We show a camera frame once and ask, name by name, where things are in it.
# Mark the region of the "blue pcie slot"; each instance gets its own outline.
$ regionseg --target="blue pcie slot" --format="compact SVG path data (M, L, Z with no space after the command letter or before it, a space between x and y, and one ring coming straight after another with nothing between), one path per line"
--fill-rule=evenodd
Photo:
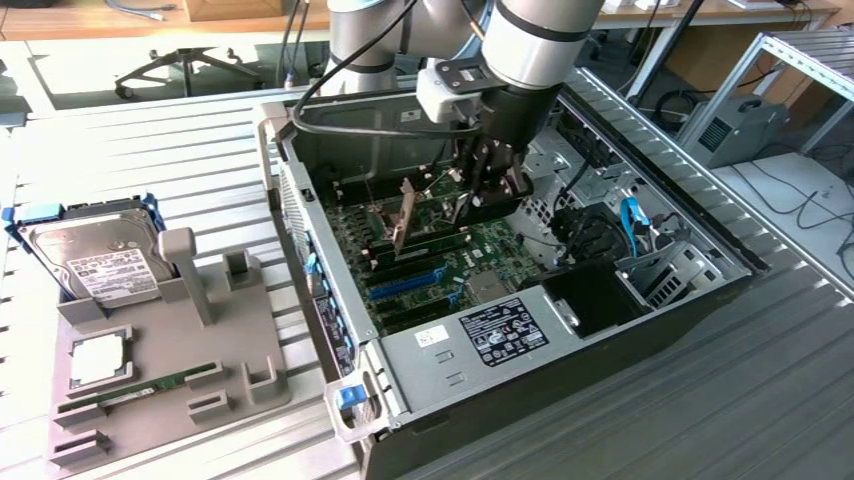
M372 288L368 292L368 298L371 300L382 300L383 298L391 297L392 295L399 295L400 293L408 292L410 290L415 290L416 288L427 287L439 283L442 280L442 276L444 275L444 270L447 269L447 265L444 267L436 268L432 272L424 273L415 277L411 277L400 282L392 283L391 285L386 285L384 287Z

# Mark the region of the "office chair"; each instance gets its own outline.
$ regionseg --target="office chair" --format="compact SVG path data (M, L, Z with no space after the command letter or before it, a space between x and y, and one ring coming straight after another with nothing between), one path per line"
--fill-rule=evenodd
M116 95L125 100L131 100L135 97L133 89L125 87L123 85L131 79L141 79L148 80L149 82L157 83L168 83L160 78L153 78L147 76L145 74L151 72L155 68L171 66L180 64L183 76L184 76L184 96L192 97L192 84L191 77L193 74L192 62L201 62L212 67L217 67L228 72L236 73L243 77L250 78L255 81L254 88L255 90L260 90L264 88L264 82L262 81L260 75L240 65L243 61L240 57L235 55L234 50L228 49L228 58L238 60L238 64L231 64L228 62L223 62L221 60L209 57L204 52L211 50L212 47L205 48L179 48L171 53L160 56L156 50L148 52L148 57L151 58L151 62L139 67L131 73L124 75L121 78L116 80Z

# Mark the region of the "hard drive label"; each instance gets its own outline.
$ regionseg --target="hard drive label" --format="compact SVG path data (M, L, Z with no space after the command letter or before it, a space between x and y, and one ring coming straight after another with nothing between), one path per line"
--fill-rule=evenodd
M548 345L546 334L519 298L462 317L459 321L480 360L490 367Z
M68 266L99 302L157 289L139 248L69 260Z

